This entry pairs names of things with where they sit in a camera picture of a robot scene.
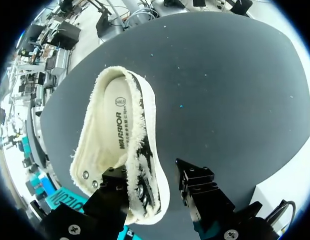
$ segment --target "white canvas shoe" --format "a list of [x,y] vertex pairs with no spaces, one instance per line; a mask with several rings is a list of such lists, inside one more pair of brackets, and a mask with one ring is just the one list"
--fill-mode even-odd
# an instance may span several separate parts
[[155,132],[155,95],[149,83],[121,66],[104,69],[90,96],[70,175],[91,196],[109,167],[125,165],[130,204],[125,224],[155,224],[168,209],[170,191]]

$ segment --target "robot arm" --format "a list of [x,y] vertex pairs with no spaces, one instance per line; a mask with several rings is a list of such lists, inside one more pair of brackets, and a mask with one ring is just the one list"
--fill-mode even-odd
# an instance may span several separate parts
[[[256,217],[261,203],[254,202],[234,212],[235,205],[214,182],[210,169],[180,159],[176,165],[181,198],[189,207],[194,229],[201,240],[278,239],[270,222]],[[102,178],[100,188],[84,204],[84,214],[63,203],[48,215],[38,205],[32,206],[41,212],[39,231],[49,240],[99,239],[100,233],[105,240],[116,240],[129,209],[126,169],[111,167]]]

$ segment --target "screw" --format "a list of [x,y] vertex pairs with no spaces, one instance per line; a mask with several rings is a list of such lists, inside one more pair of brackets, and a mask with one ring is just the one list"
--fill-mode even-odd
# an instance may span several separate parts
[[138,197],[141,199],[144,195],[144,187],[142,185],[138,186]]
[[97,188],[97,187],[98,187],[98,183],[97,183],[96,180],[93,180],[93,187],[94,187],[94,188]]
[[70,225],[69,228],[68,228],[68,232],[71,235],[79,235],[80,231],[81,231],[80,227],[78,225],[75,225],[75,224]]
[[239,234],[236,230],[230,229],[224,234],[225,240],[236,240],[238,238]]
[[89,172],[84,171],[84,172],[83,172],[83,178],[84,178],[84,179],[88,179],[88,177],[89,177]]
[[143,204],[146,205],[146,203],[147,203],[147,197],[145,196],[143,200]]

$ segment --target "shoe insole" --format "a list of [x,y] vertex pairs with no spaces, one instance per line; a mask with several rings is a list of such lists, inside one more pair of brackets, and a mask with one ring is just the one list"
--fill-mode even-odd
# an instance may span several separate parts
[[111,154],[115,165],[128,150],[133,126],[132,98],[124,76],[108,84],[103,104],[102,147]]

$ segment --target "table surface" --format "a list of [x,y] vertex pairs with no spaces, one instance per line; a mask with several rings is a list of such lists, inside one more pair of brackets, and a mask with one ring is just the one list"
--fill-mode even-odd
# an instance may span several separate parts
[[198,239],[175,178],[176,158],[207,166],[241,209],[256,184],[285,165],[310,135],[305,74],[290,40],[247,17],[176,14],[135,27],[82,60],[41,116],[49,159],[61,184],[84,196],[69,174],[97,75],[124,66],[146,76],[156,95],[157,147],[171,200],[142,238]]

